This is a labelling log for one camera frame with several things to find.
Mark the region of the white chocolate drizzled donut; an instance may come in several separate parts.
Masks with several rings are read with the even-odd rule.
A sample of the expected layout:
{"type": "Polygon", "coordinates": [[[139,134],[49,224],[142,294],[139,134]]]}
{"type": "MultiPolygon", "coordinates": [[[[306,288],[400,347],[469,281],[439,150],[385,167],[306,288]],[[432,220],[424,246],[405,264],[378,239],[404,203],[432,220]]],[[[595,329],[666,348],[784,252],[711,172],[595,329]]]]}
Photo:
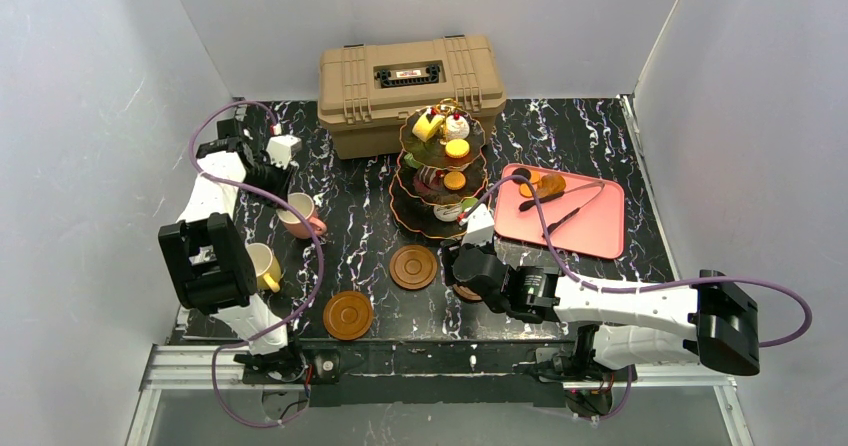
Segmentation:
{"type": "Polygon", "coordinates": [[[442,222],[456,222],[463,213],[463,207],[460,203],[451,205],[434,205],[433,214],[442,222]]]}

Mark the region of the chocolate layered cake slice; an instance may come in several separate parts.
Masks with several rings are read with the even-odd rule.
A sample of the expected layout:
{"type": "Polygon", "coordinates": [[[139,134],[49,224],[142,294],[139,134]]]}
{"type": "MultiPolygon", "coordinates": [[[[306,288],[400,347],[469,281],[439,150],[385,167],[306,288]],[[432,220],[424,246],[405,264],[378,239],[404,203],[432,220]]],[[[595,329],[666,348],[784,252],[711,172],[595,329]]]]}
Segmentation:
{"type": "Polygon", "coordinates": [[[421,191],[443,191],[444,173],[442,169],[421,166],[414,175],[413,185],[421,191]]]}

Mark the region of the yellow dotted biscuit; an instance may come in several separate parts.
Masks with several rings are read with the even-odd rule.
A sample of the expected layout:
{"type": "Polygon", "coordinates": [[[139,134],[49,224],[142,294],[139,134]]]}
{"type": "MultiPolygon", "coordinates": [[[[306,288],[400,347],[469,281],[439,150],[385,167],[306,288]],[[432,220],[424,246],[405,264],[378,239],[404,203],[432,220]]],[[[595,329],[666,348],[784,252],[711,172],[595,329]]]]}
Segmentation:
{"type": "Polygon", "coordinates": [[[443,176],[443,185],[447,190],[458,191],[466,186],[465,175],[460,171],[450,171],[443,176]]]}
{"type": "Polygon", "coordinates": [[[452,139],[444,145],[444,152],[450,159],[460,160],[470,154],[470,144],[465,139],[452,139]]]}

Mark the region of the black three tier cake stand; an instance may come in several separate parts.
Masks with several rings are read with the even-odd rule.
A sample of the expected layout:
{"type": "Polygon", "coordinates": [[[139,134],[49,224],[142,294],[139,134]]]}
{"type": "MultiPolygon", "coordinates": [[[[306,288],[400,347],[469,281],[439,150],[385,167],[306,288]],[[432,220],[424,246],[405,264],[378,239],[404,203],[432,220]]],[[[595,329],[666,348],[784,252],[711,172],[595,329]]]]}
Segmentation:
{"type": "Polygon", "coordinates": [[[488,184],[487,160],[484,147],[487,143],[486,132],[480,121],[473,118],[454,98],[445,98],[438,103],[416,110],[400,127],[400,153],[397,169],[389,186],[390,210],[396,224],[407,231],[420,234],[428,239],[442,240],[458,238],[465,234],[465,227],[456,222],[439,221],[433,214],[434,205],[460,203],[469,197],[480,199],[488,184]],[[450,159],[444,152],[447,141],[442,134],[430,141],[423,142],[412,134],[412,127],[423,113],[443,114],[445,118],[452,113],[460,113],[470,124],[470,134],[465,139],[470,144],[470,154],[463,159],[450,159]],[[404,164],[403,156],[412,153],[422,166],[442,169],[444,175],[450,171],[462,172],[467,180],[466,186],[458,191],[421,191],[413,185],[417,169],[404,164]]]}

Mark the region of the green macaron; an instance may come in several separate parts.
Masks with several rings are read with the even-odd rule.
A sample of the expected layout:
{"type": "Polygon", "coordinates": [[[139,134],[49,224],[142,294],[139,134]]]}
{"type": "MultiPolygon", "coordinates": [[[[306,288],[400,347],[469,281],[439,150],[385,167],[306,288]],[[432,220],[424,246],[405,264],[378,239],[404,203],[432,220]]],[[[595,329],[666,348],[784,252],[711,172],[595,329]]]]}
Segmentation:
{"type": "Polygon", "coordinates": [[[476,198],[476,197],[465,198],[461,202],[462,211],[465,212],[465,211],[471,209],[478,201],[479,201],[479,199],[476,198]]]}

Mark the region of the green layered cake slice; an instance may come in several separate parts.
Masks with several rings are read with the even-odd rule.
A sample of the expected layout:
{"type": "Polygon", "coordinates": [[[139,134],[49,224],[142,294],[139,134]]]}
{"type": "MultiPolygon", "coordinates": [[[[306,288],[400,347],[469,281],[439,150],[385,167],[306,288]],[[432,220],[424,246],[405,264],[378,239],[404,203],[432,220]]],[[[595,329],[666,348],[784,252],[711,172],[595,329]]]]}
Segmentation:
{"type": "Polygon", "coordinates": [[[422,163],[417,161],[412,153],[406,153],[403,156],[404,164],[408,167],[419,169],[422,166],[422,163]]]}

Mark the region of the wooden coaster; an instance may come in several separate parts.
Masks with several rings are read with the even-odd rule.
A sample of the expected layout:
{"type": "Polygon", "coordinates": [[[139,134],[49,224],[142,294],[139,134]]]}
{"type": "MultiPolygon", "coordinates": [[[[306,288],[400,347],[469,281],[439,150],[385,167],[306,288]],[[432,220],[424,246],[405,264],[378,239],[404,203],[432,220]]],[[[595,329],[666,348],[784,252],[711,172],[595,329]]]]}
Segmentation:
{"type": "Polygon", "coordinates": [[[464,301],[480,302],[482,300],[482,298],[478,294],[474,293],[472,290],[465,286],[454,285],[452,289],[464,301]]]}
{"type": "Polygon", "coordinates": [[[436,256],[426,247],[408,245],[391,257],[389,273],[402,289],[416,291],[428,287],[438,272],[436,256]]]}

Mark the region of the yellow roll cake with cherry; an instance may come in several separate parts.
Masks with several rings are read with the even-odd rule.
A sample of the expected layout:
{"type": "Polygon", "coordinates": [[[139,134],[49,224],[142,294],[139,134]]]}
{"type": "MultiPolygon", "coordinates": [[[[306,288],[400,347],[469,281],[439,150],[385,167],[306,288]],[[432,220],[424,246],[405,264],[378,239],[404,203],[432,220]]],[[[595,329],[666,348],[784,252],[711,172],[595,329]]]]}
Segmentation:
{"type": "Polygon", "coordinates": [[[427,142],[442,134],[444,124],[443,114],[423,113],[415,121],[412,134],[417,139],[427,142]]]}

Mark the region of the grey powdered cake ball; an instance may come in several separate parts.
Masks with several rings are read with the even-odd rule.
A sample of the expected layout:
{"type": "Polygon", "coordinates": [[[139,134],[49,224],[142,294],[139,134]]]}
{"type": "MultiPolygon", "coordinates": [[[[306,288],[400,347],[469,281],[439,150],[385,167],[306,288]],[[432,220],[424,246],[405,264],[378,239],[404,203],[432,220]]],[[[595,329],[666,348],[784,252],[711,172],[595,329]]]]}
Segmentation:
{"type": "Polygon", "coordinates": [[[447,142],[465,140],[470,134],[470,124],[460,113],[449,114],[443,124],[443,139],[447,142]]]}

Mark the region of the pink mug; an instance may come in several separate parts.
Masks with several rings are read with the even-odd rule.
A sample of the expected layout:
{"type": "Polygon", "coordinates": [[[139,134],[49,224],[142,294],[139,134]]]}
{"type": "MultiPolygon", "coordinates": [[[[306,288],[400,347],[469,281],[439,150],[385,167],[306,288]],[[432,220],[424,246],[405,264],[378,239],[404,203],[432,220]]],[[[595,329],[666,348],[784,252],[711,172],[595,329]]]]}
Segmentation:
{"type": "Polygon", "coordinates": [[[318,217],[313,197],[304,192],[290,192],[287,196],[288,209],[276,211],[279,221],[294,237],[309,239],[321,237],[327,231],[326,224],[318,217]]]}

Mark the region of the yellow mug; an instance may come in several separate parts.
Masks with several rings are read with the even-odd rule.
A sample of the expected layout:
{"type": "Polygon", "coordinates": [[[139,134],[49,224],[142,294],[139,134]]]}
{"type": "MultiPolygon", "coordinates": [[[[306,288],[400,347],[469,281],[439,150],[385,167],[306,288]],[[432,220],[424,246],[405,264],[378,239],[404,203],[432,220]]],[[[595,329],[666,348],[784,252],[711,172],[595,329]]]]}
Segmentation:
{"type": "Polygon", "coordinates": [[[273,293],[280,292],[282,270],[272,249],[265,244],[250,243],[246,250],[253,264],[257,288],[273,293]]]}

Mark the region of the pink serving tray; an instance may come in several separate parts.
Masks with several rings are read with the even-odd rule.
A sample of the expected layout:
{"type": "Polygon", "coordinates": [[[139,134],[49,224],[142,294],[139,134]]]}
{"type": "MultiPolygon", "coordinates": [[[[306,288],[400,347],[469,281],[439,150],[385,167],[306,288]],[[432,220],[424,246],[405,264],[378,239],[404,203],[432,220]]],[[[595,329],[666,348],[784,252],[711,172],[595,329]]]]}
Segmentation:
{"type": "MultiPolygon", "coordinates": [[[[566,188],[593,181],[602,181],[606,189],[586,206],[578,215],[560,226],[551,236],[555,248],[594,256],[616,259],[624,249],[625,239],[625,193],[616,182],[589,176],[559,171],[566,179],[566,188]]],[[[495,198],[494,229],[503,238],[543,246],[543,228],[537,212],[531,209],[520,212],[518,207],[529,198],[519,193],[519,185],[507,181],[499,187],[495,198]]],[[[553,209],[562,202],[546,205],[543,214],[546,221],[554,220],[553,209]]]]}

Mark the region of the metal tongs black handle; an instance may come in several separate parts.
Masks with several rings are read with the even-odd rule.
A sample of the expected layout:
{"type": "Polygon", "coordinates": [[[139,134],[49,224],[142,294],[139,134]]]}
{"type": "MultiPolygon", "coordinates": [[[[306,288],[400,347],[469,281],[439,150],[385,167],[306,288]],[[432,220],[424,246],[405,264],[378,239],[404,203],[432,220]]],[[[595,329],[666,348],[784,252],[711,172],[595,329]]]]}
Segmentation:
{"type": "Polygon", "coordinates": [[[540,198],[539,201],[524,201],[519,205],[518,210],[520,212],[528,212],[531,209],[542,211],[546,205],[562,202],[562,205],[553,209],[553,212],[556,214],[554,220],[550,222],[546,221],[544,224],[543,233],[552,236],[560,226],[574,218],[586,206],[595,201],[605,189],[606,184],[604,182],[593,181],[548,194],[540,198]]]}

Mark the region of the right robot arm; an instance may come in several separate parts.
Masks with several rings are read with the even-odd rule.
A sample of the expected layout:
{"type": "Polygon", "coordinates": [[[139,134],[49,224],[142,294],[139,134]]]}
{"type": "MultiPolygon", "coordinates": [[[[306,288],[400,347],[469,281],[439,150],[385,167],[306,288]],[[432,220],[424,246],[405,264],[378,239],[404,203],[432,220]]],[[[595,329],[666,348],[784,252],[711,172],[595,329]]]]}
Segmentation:
{"type": "Polygon", "coordinates": [[[492,312],[529,324],[579,324],[563,362],[569,374],[649,363],[696,363],[732,376],[760,372],[758,305],[718,271],[659,289],[570,277],[557,267],[513,267],[490,244],[448,240],[440,252],[446,283],[470,290],[492,312]]]}

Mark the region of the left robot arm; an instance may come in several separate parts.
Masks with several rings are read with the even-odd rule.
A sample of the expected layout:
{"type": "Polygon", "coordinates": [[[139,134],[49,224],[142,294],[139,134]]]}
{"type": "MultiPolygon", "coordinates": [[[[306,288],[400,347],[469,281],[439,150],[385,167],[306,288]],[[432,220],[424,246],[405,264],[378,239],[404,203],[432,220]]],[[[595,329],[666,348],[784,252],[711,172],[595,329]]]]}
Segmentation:
{"type": "Polygon", "coordinates": [[[253,355],[273,354],[288,344],[285,328],[259,295],[248,249],[233,221],[240,184],[286,198],[295,171],[299,138],[272,128],[267,146],[255,151],[236,129],[198,145],[201,171],[178,219],[158,232],[165,264],[180,304],[224,322],[253,355]]]}

